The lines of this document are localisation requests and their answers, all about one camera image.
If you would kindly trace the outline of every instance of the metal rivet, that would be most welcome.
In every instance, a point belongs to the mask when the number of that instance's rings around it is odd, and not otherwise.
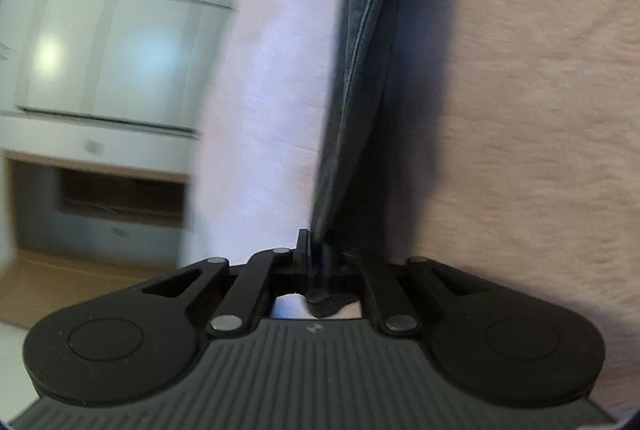
[[[236,315],[220,315],[210,322],[216,331],[235,331],[242,327],[242,318]]]
[[[418,321],[411,315],[392,315],[386,319],[385,325],[391,331],[411,331],[418,327]]]

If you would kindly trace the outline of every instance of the ribbed gray surface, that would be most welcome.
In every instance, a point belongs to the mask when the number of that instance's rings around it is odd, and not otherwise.
[[[366,320],[264,320],[210,344],[180,384],[116,408],[41,399],[15,430],[569,430],[609,419],[587,400],[516,410],[474,399],[431,367],[418,344]]]

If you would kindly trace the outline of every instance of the dark gray fabric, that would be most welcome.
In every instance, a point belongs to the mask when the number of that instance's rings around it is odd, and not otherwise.
[[[387,240],[388,209],[396,210],[395,219],[408,216],[415,220],[418,203],[433,187],[437,118],[444,94],[442,75],[427,76],[425,65],[430,68],[431,61],[424,60],[429,57],[422,46],[412,49],[410,43],[422,40],[430,30],[427,21],[434,22],[433,31],[441,33],[439,41],[446,44],[446,25],[430,13],[430,6],[437,9],[446,3],[344,0],[312,212],[316,240],[333,230],[345,248],[375,251],[392,260],[407,256],[412,223],[397,227],[398,237],[406,241],[399,248]],[[447,10],[438,11],[447,19]],[[413,16],[420,19],[417,26],[412,24]],[[414,99],[419,106],[412,109]],[[404,121],[399,118],[401,111],[407,114]],[[403,138],[412,136],[414,120],[420,123],[417,136],[426,137],[414,151],[418,161],[405,161],[415,159],[403,152]],[[404,163],[416,166],[404,168]],[[411,173],[416,169],[428,175],[427,179],[422,175],[417,184],[420,197],[412,195],[411,186],[398,186],[399,181],[415,181]]]

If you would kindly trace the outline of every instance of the wooden floor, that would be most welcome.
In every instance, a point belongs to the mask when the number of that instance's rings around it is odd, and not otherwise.
[[[143,282],[165,271],[20,250],[0,278],[0,321],[29,328],[53,311]]]

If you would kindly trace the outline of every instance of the fuzzy blanket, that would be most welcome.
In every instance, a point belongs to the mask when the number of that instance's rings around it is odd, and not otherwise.
[[[186,261],[241,263],[308,226],[340,0],[237,4],[204,103]],[[593,397],[629,415],[640,400],[640,1],[424,6],[434,27],[420,41],[443,96],[437,165],[424,166],[433,118],[408,100],[409,171],[380,228],[393,257],[422,254],[589,317],[607,344]]]

